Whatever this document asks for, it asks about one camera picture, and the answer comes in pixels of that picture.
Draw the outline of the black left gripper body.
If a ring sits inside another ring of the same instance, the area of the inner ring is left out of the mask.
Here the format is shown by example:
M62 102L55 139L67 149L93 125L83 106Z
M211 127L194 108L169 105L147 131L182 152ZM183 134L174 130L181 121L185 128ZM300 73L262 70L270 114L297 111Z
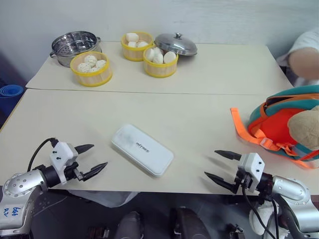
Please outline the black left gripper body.
M79 181L84 181L84 174L80 172L77 167L79 164L75 161L70 166L64 169L64 176L67 181L71 179L78 179Z

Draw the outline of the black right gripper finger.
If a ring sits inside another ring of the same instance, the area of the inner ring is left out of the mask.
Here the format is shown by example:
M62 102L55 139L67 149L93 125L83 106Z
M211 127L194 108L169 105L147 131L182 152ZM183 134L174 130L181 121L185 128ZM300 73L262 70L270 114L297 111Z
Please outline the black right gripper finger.
M227 151L227 150L215 150L214 152L230 160L239 161L242 156L241 154L238 154L232 151Z
M230 183L224 181L223 178L221 178L215 174L211 174L208 172L204 172L204 173L208 178L210 178L217 185L229 190L232 193L236 193L236 185L235 184L230 184Z

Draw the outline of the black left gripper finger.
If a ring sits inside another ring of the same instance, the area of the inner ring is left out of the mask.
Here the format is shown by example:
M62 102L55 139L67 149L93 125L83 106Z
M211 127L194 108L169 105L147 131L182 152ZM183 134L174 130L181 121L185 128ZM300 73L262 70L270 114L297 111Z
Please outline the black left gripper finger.
M91 168L91 170L89 172L83 174L83 181L87 181L90 178L99 174L107 166L107 164L108 164L108 162L105 162L105 163L98 164L98 165L94 166L93 168Z
M89 149L91 149L92 147L94 147L93 144L84 144L84 145L76 146L75 150L77 151L78 154L82 154L88 151Z

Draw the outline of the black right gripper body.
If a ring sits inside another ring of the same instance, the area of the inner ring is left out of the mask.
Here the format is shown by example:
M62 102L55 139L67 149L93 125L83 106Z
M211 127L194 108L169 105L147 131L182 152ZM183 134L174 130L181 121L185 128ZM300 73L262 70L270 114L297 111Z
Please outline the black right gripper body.
M236 173L232 193L237 194L239 187L248 189L251 186L251 174L239 169Z

